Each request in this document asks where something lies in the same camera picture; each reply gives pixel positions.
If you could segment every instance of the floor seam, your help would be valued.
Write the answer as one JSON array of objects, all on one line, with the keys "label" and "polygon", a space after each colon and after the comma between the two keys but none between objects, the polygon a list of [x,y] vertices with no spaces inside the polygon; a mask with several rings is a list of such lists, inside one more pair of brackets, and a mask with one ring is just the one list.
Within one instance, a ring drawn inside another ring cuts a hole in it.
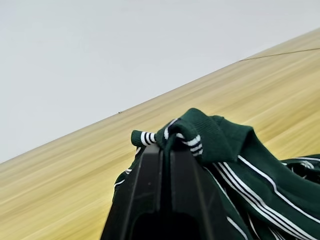
[{"label": "floor seam", "polygon": [[287,55],[287,54],[296,54],[296,53],[303,53],[303,52],[309,52],[309,51],[317,51],[317,50],[320,50],[320,47],[310,48],[310,49],[305,49],[305,50],[298,50],[298,51],[282,52],[282,53],[270,54],[270,55],[266,55],[266,56],[251,57],[251,58],[239,60],[238,62],[244,62],[244,61],[249,61],[249,60],[254,60],[254,59],[263,59],[263,58],[281,56],[281,55]]}]

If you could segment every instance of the clothing pile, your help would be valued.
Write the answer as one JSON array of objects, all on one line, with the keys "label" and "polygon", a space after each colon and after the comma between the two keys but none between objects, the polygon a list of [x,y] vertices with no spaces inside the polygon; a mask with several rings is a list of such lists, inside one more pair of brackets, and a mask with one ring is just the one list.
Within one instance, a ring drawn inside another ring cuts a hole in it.
[{"label": "clothing pile", "polygon": [[135,159],[117,178],[115,194],[146,146],[167,151],[177,140],[219,189],[235,240],[320,240],[320,154],[280,161],[251,126],[195,108],[157,133],[132,132]]}]

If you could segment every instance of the green sweater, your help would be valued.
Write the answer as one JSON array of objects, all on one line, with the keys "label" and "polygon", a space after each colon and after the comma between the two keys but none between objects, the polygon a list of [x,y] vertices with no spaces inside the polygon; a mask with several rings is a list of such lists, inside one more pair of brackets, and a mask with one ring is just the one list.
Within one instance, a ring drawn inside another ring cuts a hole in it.
[{"label": "green sweater", "polygon": [[146,146],[168,153],[175,140],[189,147],[212,182],[236,240],[320,240],[320,154],[279,161],[250,126],[191,108],[157,133],[134,130],[132,165],[115,182],[115,194]]}]

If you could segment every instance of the light wood surface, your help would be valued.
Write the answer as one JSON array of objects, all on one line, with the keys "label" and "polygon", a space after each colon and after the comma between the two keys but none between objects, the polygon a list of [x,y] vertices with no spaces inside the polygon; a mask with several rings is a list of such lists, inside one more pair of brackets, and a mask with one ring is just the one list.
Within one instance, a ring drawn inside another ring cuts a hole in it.
[{"label": "light wood surface", "polygon": [[[317,46],[319,33],[269,53]],[[320,50],[236,62],[0,164],[0,240],[98,240],[133,160],[131,131],[155,132],[192,107],[253,126],[280,159],[320,153]]]}]

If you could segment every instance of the white stripe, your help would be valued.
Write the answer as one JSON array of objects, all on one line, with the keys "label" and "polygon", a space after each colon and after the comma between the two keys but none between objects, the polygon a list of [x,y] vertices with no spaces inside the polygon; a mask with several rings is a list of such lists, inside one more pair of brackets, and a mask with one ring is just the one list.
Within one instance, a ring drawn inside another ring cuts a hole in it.
[{"label": "white stripe", "polygon": [[203,151],[204,151],[204,150],[201,149],[200,151],[198,151],[198,152],[196,152],[196,153],[193,153],[192,155],[193,155],[194,157],[199,156],[199,155],[202,154]]},{"label": "white stripe", "polygon": [[255,229],[255,227],[254,227],[253,222],[251,221],[251,217],[250,217],[249,213],[247,213],[247,215],[248,215],[248,219],[249,219],[250,226],[251,226],[254,234],[256,235],[256,237],[257,237],[259,240],[261,240],[260,237],[259,237],[259,235],[258,235],[258,233],[257,233],[257,231],[256,231],[256,229]]},{"label": "white stripe", "polygon": [[228,180],[228,178],[221,172],[221,170],[213,164],[223,179],[234,189],[236,190],[259,214],[268,219],[271,223],[282,229],[283,231],[302,239],[311,239],[317,240],[314,237],[310,236],[308,233],[304,232],[301,228],[293,224],[289,219],[282,216],[280,213],[276,212],[274,209],[270,208],[265,204],[265,202],[254,192],[251,188],[249,188],[242,180],[238,178],[238,176],[232,171],[232,169],[228,166],[227,163],[224,162],[224,165],[229,169],[230,173],[227,169],[218,162],[219,166],[226,173],[232,183]]},{"label": "white stripe", "polygon": [[320,159],[319,159],[319,158],[314,158],[314,157],[301,156],[301,157],[296,157],[296,158],[293,158],[293,159],[313,160],[313,161],[318,161],[318,162],[320,162]]},{"label": "white stripe", "polygon": [[141,150],[141,147],[138,147],[135,151],[135,155],[137,155],[140,152],[140,150]]},{"label": "white stripe", "polygon": [[233,170],[229,167],[229,165],[224,162],[225,167],[229,170],[229,172],[233,175],[234,179],[236,180],[236,182],[238,182],[240,185],[242,185],[242,187],[247,191],[248,194],[251,194],[251,196],[254,198],[253,200],[258,201],[258,207],[260,207],[261,210],[263,210],[265,213],[269,214],[269,216],[273,216],[273,218],[275,220],[277,220],[279,223],[282,222],[283,226],[286,226],[288,230],[295,232],[297,235],[303,234],[301,235],[302,238],[309,238],[312,240],[317,240],[316,238],[314,238],[313,236],[309,235],[307,232],[305,232],[304,230],[302,230],[300,227],[298,227],[297,225],[295,225],[292,221],[290,221],[288,218],[286,218],[285,216],[281,215],[279,212],[277,212],[276,210],[272,209],[271,207],[269,207],[262,199],[260,196],[258,196],[249,186],[247,186],[237,175],[235,172],[233,172]]},{"label": "white stripe", "polygon": [[315,166],[313,166],[310,162],[304,161],[304,163],[308,169],[315,169]]},{"label": "white stripe", "polygon": [[253,166],[250,162],[248,162],[246,159],[244,159],[242,156],[238,155],[238,158],[245,163],[247,166],[249,166],[251,169],[253,169],[256,173],[258,173],[259,175],[261,175],[262,177],[264,177],[269,183],[271,183],[271,185],[273,186],[273,190],[275,192],[275,194],[277,194],[282,200],[284,200],[287,204],[289,204],[291,207],[293,207],[295,210],[297,210],[298,212],[300,212],[301,214],[305,215],[307,218],[315,221],[316,223],[320,224],[320,220],[311,216],[310,214],[304,212],[302,209],[300,209],[299,207],[297,207],[296,205],[294,205],[289,199],[287,199],[284,195],[282,195],[278,189],[277,189],[277,185],[276,183],[272,180],[271,177],[269,177],[267,174],[265,174],[264,172],[262,172],[261,170],[259,170],[258,168],[256,168],[255,166]]},{"label": "white stripe", "polygon": [[275,232],[274,232],[270,227],[268,227],[268,229],[270,230],[270,232],[271,232],[272,235],[274,236],[274,239],[275,239],[275,240],[280,240],[280,238],[278,237],[278,235],[275,234]]},{"label": "white stripe", "polygon": [[146,133],[145,138],[146,138],[147,144],[148,144],[148,145],[151,145],[152,142],[150,141],[150,132],[147,132],[147,133]]},{"label": "white stripe", "polygon": [[199,146],[190,148],[190,151],[191,151],[191,152],[195,152],[195,151],[197,151],[197,150],[199,150],[199,149],[201,149],[201,148],[202,148],[202,143],[200,143]]},{"label": "white stripe", "polygon": [[273,232],[279,237],[280,240],[286,240],[277,230],[274,229]]},{"label": "white stripe", "polygon": [[154,132],[151,133],[150,138],[151,138],[151,142],[152,142],[153,144],[155,144],[155,143],[156,143],[156,139],[155,139],[155,133],[154,133]]},{"label": "white stripe", "polygon": [[145,141],[145,135],[146,135],[146,132],[143,131],[143,132],[141,133],[140,140],[141,140],[141,142],[142,142],[143,145],[148,146],[148,144],[147,144],[146,141]]},{"label": "white stripe", "polygon": [[126,169],[124,172],[129,175],[129,174],[131,173],[131,171],[132,171],[132,169],[129,169],[129,168],[128,168],[128,169]]},{"label": "white stripe", "polygon": [[173,119],[173,120],[169,123],[169,125],[166,126],[166,128],[164,129],[164,138],[165,138],[165,140],[168,140],[168,138],[169,138],[169,127],[170,127],[172,124],[174,124],[177,120],[178,120],[178,118]]},{"label": "white stripe", "polygon": [[193,147],[195,145],[197,145],[201,140],[200,135],[197,135],[194,139],[190,140],[190,141],[183,141],[182,143],[185,145],[188,145],[189,147]]},{"label": "white stripe", "polygon": [[177,138],[185,139],[185,137],[181,133],[177,133],[176,136],[177,136]]},{"label": "white stripe", "polygon": [[117,185],[119,185],[119,184],[122,184],[124,181],[125,181],[125,179],[123,179],[123,180],[120,181],[120,182],[117,182],[114,186],[117,186]]},{"label": "white stripe", "polygon": [[227,216],[226,219],[229,221],[229,223],[232,224],[232,226],[234,226],[235,229],[238,230],[238,232],[243,236],[245,240],[248,240],[248,237],[245,234],[245,232],[230,217]]},{"label": "white stripe", "polygon": [[223,194],[225,195],[225,197],[229,200],[229,202],[231,203],[231,205],[234,207],[234,209],[236,210],[236,212],[239,214],[238,210],[236,209],[235,205],[233,204],[233,202],[230,200],[228,194],[226,193],[226,191],[222,188],[222,186],[220,185],[220,183],[218,182],[218,180],[214,177],[214,175],[209,171],[208,168],[206,168],[205,166],[203,167],[205,170],[208,171],[208,173],[210,174],[210,176],[213,178],[213,180],[216,182],[216,184],[218,185],[218,187],[220,188],[221,192],[223,192]]}]

